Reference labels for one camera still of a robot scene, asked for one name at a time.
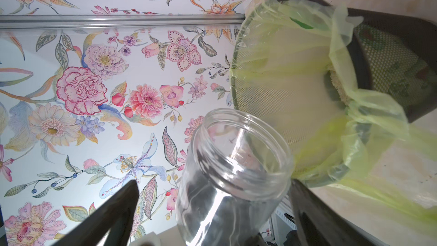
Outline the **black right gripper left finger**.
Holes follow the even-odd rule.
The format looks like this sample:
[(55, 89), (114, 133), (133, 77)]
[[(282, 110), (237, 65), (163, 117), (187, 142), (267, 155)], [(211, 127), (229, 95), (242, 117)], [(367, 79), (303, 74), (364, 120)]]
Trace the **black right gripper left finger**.
[(126, 246), (139, 199), (136, 181), (129, 181), (91, 216), (60, 239), (57, 246)]

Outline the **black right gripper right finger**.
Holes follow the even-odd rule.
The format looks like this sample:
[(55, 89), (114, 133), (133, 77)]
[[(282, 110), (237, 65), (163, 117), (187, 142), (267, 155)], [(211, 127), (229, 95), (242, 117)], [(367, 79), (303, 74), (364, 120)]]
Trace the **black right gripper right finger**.
[(297, 236), (302, 246), (373, 246), (301, 181), (293, 179), (290, 196)]

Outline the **jar brown lid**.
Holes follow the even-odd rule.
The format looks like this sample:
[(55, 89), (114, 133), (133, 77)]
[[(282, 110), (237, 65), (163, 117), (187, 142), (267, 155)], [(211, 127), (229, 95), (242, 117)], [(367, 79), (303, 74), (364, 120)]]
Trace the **jar brown lid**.
[(176, 221), (188, 246), (255, 246), (290, 188), (294, 159), (270, 125), (215, 109), (195, 130), (180, 179)]

